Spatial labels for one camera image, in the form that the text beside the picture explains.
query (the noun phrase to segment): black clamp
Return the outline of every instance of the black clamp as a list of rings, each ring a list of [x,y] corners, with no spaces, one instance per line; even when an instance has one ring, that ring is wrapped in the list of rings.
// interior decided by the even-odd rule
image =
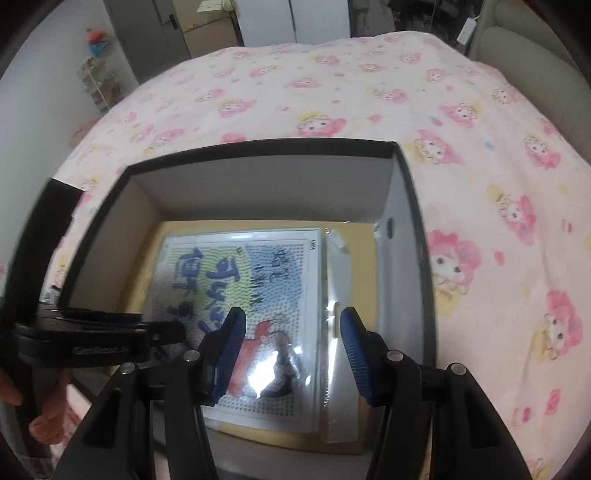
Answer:
[[[430,480],[530,480],[509,430],[462,364],[416,364],[368,332],[354,308],[340,331],[360,395],[385,407],[368,480],[416,480],[433,421]]]
[[[226,393],[246,333],[246,316],[230,309],[222,328],[197,350],[169,364],[119,367],[82,420],[54,480],[154,480],[152,405],[165,400],[164,422],[172,480],[217,480],[201,405]]]

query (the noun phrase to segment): metal screw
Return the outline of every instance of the metal screw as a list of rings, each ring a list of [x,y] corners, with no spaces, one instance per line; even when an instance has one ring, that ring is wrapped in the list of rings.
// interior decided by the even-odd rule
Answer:
[[[391,362],[400,362],[404,358],[404,354],[398,350],[389,350],[386,353],[386,358]]]
[[[186,362],[196,362],[201,357],[201,354],[196,350],[187,350],[183,354],[183,358]]]
[[[130,362],[127,362],[127,363],[124,363],[123,365],[121,365],[119,367],[119,370],[121,371],[122,374],[127,375],[135,370],[135,365]]]
[[[467,372],[467,370],[462,364],[452,364],[452,372],[454,372],[456,375],[463,375]]]

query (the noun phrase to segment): beige sofa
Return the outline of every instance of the beige sofa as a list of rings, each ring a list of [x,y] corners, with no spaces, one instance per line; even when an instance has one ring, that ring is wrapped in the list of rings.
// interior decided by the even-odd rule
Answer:
[[[500,70],[591,163],[591,88],[526,4],[485,0],[469,57]]]

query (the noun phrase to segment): pink blanket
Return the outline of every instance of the pink blanket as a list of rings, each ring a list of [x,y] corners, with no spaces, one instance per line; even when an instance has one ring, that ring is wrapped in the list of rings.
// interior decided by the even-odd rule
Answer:
[[[229,48],[142,85],[56,178],[85,189],[61,284],[126,165],[224,142],[396,141],[423,211],[439,365],[467,365],[538,480],[591,419],[591,168],[496,70],[414,32]]]

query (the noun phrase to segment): floor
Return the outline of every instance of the floor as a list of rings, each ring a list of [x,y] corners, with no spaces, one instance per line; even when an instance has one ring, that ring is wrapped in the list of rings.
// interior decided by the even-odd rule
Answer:
[[[202,0],[173,0],[192,58],[238,45],[227,12],[197,12]]]

